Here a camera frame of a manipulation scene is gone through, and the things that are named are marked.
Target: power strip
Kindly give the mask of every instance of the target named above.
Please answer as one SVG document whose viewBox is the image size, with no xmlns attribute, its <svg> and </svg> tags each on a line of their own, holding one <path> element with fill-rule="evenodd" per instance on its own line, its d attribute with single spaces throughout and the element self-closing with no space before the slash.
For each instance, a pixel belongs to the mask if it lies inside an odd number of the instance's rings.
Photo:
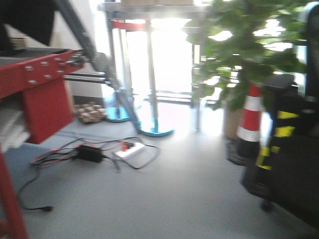
<svg viewBox="0 0 319 239">
<path fill-rule="evenodd" d="M 141 151 L 144 147 L 145 147 L 144 144 L 137 142 L 137 143 L 134 143 L 134 146 L 129 148 L 128 150 L 117 151 L 114 154 L 122 159 L 127 159 L 127 158 L 131 157 L 132 155 L 136 154 L 137 152 Z"/>
</svg>

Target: power adapter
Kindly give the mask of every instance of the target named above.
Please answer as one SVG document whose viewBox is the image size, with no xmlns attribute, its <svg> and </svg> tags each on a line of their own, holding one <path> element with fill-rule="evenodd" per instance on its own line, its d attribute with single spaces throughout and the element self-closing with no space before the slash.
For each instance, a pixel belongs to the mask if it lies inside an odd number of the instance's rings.
<svg viewBox="0 0 319 239">
<path fill-rule="evenodd" d="M 79 159 L 100 163 L 104 158 L 100 148 L 95 148 L 88 145 L 80 145 L 77 150 L 77 157 Z"/>
</svg>

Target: stool leg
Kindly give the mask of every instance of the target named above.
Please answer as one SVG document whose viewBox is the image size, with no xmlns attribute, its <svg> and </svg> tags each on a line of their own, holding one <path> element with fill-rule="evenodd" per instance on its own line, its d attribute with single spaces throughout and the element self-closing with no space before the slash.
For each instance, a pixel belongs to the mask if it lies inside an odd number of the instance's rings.
<svg viewBox="0 0 319 239">
<path fill-rule="evenodd" d="M 11 239 L 28 239 L 26 228 L 20 212 L 19 203 L 15 196 L 13 185 L 7 170 L 4 157 L 0 152 L 0 197 L 7 219 L 2 224 Z"/>
</svg>

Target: black chair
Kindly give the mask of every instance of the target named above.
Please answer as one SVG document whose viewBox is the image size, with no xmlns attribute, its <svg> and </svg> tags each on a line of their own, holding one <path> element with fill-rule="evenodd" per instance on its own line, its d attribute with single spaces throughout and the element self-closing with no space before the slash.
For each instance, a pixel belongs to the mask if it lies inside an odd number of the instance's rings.
<svg viewBox="0 0 319 239">
<path fill-rule="evenodd" d="M 263 210 L 276 203 L 319 230 L 319 4 L 307 20 L 305 95 L 289 75 L 273 76 L 265 87 L 276 96 L 272 130 L 242 184 L 263 198 Z"/>
</svg>

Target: red and white traffic cone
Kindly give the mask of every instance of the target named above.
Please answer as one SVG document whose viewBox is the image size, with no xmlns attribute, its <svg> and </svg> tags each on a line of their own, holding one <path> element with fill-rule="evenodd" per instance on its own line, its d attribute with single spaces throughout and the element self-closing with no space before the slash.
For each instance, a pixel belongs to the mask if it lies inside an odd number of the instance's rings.
<svg viewBox="0 0 319 239">
<path fill-rule="evenodd" d="M 242 122 L 237 130 L 237 154 L 244 158 L 256 158 L 259 154 L 261 100 L 260 88 L 251 84 Z"/>
</svg>

